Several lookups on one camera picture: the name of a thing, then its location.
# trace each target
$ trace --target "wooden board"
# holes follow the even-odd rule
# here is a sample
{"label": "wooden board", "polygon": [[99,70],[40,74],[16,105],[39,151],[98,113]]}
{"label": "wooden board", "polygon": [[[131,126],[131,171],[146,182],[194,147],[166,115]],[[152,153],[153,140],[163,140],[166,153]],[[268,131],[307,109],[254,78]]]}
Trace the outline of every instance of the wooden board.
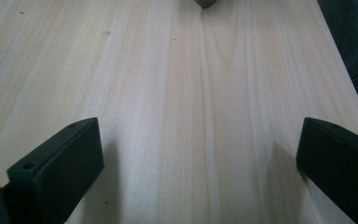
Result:
{"label": "wooden board", "polygon": [[296,170],[305,117],[358,133],[315,0],[0,0],[0,184],[98,117],[106,167],[68,223],[351,223]]}

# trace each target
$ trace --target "light wood surface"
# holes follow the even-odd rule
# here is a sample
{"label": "light wood surface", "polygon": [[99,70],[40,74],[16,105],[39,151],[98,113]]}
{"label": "light wood surface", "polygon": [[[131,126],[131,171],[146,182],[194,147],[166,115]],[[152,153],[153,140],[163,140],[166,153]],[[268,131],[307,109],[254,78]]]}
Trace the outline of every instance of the light wood surface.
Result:
{"label": "light wood surface", "polygon": [[106,166],[68,223],[351,223],[296,171],[303,118],[358,133],[316,0],[0,0],[0,185],[90,117]]}

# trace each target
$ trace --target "clamp jaw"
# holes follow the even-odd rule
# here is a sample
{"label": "clamp jaw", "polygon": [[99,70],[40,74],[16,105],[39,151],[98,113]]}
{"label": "clamp jaw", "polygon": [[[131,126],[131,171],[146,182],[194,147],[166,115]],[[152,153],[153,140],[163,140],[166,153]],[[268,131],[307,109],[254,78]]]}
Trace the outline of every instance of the clamp jaw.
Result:
{"label": "clamp jaw", "polygon": [[217,0],[195,0],[202,8],[211,7]]}
{"label": "clamp jaw", "polygon": [[103,167],[98,120],[68,125],[7,170],[0,223],[62,224]]}
{"label": "clamp jaw", "polygon": [[297,169],[358,223],[358,135],[319,119],[305,118]]}

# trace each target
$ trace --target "wood grain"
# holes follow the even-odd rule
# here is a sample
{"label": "wood grain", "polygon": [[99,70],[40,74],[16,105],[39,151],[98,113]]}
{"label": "wood grain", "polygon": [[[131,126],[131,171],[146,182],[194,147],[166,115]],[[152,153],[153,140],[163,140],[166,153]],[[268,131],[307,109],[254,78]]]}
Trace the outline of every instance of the wood grain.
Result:
{"label": "wood grain", "polygon": [[315,0],[0,0],[0,184],[98,117],[106,168],[68,223],[351,223],[296,171],[303,118],[358,134]]}

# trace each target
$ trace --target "wooden plank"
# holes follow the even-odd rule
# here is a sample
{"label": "wooden plank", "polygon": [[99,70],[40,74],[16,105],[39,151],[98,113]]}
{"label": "wooden plank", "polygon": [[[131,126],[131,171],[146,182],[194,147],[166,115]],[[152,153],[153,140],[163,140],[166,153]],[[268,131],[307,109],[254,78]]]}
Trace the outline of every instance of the wooden plank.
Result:
{"label": "wooden plank", "polygon": [[294,160],[305,117],[358,133],[314,0],[0,0],[0,184],[89,117],[106,168],[68,223],[351,223]]}

